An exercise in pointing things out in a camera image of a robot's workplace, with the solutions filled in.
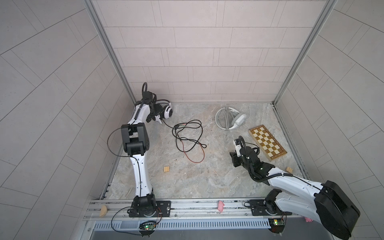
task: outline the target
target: wooden chessboard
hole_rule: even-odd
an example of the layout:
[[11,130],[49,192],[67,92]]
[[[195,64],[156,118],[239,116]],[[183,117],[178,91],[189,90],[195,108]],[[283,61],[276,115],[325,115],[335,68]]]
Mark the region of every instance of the wooden chessboard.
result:
[[287,153],[264,125],[252,128],[248,132],[267,156],[269,161]]

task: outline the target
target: red cable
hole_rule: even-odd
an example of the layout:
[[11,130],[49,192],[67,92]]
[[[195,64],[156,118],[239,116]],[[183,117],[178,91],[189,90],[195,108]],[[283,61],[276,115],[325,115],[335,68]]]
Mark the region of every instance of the red cable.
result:
[[181,141],[181,144],[183,144],[183,152],[184,152],[184,154],[187,156],[187,158],[188,158],[189,161],[191,161],[191,162],[193,162],[193,163],[201,163],[201,162],[204,160],[204,158],[205,158],[205,152],[204,152],[204,148],[203,148],[203,146],[201,146],[201,143],[199,143],[199,144],[200,144],[201,150],[203,150],[203,154],[204,154],[204,155],[203,155],[203,159],[201,159],[200,162],[194,162],[194,161],[192,161],[192,160],[189,159],[187,153],[184,151],[184,143],[183,143],[183,140],[180,139],[180,141]]

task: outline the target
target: tiled wall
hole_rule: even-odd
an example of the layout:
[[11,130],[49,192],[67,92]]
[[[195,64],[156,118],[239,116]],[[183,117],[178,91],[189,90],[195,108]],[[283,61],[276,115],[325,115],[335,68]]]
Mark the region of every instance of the tiled wall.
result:
[[93,0],[137,99],[271,102],[325,1]]
[[384,239],[384,1],[339,0],[277,104],[313,180],[361,211],[356,240]]
[[132,103],[81,0],[0,11],[0,239],[68,240]]

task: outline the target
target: pink toy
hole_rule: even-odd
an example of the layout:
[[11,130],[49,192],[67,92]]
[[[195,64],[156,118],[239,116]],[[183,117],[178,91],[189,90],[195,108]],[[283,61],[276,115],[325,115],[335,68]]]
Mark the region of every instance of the pink toy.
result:
[[217,210],[222,213],[223,212],[223,209],[224,209],[224,203],[222,201],[219,201],[218,202],[218,207],[217,207]]

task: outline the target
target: marble floor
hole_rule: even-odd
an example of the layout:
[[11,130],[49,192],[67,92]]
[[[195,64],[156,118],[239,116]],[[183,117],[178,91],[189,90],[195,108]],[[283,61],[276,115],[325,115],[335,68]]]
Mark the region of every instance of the marble floor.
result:
[[[246,113],[249,118],[237,129],[225,131],[215,123],[215,114],[223,106]],[[234,152],[232,141],[243,136],[246,142],[254,142],[248,129],[264,124],[276,140],[288,152],[271,163],[281,169],[293,168],[295,175],[301,176],[299,167],[292,155],[277,121],[273,106],[269,103],[233,103],[233,104],[173,104],[174,113],[166,122],[170,126],[177,123],[199,119],[203,125],[201,143],[205,158],[201,163],[190,162],[175,145],[175,137],[171,128],[151,121],[146,123],[150,148],[147,151],[147,164],[153,191],[157,199],[167,198],[224,198],[224,197],[265,197],[271,189],[263,183],[254,182],[242,166],[233,167],[229,152]],[[180,136],[197,139],[200,129],[185,129]],[[185,141],[185,149],[191,142]],[[203,152],[199,146],[187,153],[193,161],[200,161]],[[269,162],[260,152],[261,161]],[[169,172],[163,172],[169,166]],[[131,161],[122,157],[113,177],[107,199],[133,199],[135,197],[135,181]]]

